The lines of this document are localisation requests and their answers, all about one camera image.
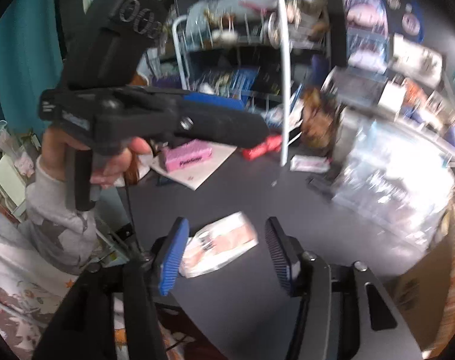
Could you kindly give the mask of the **red folded umbrella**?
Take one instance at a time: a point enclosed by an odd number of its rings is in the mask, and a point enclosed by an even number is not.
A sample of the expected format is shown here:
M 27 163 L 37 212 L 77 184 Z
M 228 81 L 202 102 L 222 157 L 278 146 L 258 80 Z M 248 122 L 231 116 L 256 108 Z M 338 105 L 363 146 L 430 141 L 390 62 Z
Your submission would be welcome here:
M 243 149 L 241 151 L 244 159 L 252 161 L 271 152 L 280 152 L 282 147 L 282 135 L 270 135 L 263 143 L 252 149 Z

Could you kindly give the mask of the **brown cardboard box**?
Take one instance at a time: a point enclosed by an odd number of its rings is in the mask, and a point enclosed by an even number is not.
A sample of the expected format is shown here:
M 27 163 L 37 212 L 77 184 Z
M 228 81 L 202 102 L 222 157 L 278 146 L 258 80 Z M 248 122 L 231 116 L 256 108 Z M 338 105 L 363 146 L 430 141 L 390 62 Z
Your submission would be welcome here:
M 455 214 L 447 214 L 447 235 L 399 276 L 393 300 L 420 347 L 434 359 L 455 335 Z

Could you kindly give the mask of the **anime figure box stack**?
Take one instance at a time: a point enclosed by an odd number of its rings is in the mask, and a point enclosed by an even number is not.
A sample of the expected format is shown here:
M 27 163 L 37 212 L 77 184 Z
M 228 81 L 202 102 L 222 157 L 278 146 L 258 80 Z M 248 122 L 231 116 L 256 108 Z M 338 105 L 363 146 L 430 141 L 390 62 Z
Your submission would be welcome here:
M 384 3 L 382 0 L 342 0 L 342 3 L 348 65 L 383 75 L 389 43 Z

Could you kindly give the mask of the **white pink packet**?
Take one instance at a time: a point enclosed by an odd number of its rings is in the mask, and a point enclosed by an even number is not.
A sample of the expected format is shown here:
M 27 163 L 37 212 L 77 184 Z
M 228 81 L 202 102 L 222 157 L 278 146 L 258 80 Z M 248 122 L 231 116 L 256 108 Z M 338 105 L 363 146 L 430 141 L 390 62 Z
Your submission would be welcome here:
M 188 239 L 179 273 L 190 279 L 215 272 L 257 244 L 254 225 L 238 211 L 207 224 Z

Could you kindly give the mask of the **silver tube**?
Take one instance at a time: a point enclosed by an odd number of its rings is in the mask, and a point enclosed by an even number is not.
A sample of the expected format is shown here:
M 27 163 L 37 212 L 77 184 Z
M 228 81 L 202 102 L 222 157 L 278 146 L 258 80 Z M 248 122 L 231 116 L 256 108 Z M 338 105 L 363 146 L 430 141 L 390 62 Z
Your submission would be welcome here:
M 325 173 L 330 169 L 330 160 L 324 157 L 294 155 L 290 161 L 291 172 Z

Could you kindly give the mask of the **brown plush toy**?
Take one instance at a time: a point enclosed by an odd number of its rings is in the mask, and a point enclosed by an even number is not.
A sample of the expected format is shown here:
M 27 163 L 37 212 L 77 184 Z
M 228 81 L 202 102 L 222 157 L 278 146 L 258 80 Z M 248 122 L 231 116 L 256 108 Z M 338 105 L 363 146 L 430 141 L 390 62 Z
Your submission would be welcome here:
M 301 96 L 303 100 L 303 121 L 301 142 L 305 146 L 327 152 L 336 142 L 337 130 L 341 125 L 345 105 L 338 103 L 336 97 L 308 88 Z

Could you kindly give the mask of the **clear plastic storage box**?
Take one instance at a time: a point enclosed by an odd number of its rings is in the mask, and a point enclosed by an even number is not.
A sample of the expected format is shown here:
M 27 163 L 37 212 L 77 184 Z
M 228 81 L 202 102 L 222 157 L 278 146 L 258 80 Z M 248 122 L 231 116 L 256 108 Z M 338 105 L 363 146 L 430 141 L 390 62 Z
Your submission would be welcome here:
M 429 247 L 455 189 L 455 150 L 401 119 L 342 111 L 333 199 L 418 250 Z

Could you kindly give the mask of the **white paper sheet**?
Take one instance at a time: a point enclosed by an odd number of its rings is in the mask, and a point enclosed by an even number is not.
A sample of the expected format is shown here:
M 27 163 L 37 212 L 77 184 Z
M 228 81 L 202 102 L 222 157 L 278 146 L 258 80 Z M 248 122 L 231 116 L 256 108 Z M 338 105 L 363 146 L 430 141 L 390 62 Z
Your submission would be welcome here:
M 174 172 L 168 172 L 162 163 L 161 154 L 156 156 L 149 167 L 168 179 L 174 180 L 189 189 L 198 189 L 237 149 L 232 145 L 207 142 L 212 147 L 212 157 L 203 163 L 198 163 Z

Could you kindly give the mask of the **pink notepad block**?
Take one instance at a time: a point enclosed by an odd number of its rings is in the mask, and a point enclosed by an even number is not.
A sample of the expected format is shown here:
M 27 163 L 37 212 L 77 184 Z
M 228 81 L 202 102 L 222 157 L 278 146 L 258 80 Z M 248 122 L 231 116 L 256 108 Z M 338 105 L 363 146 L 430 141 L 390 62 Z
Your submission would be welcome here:
M 193 140 L 161 153 L 162 163 L 168 172 L 200 164 L 212 157 L 212 147 L 205 141 Z

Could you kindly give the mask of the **grey patterned left sleeve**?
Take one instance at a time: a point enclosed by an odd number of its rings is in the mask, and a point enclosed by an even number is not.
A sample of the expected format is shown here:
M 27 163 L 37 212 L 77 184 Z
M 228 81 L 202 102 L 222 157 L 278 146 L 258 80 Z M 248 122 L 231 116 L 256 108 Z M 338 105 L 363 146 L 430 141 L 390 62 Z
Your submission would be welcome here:
M 65 206 L 65 183 L 38 166 L 26 187 L 24 222 L 0 214 L 0 335 L 30 359 L 63 297 L 98 246 L 92 212 Z

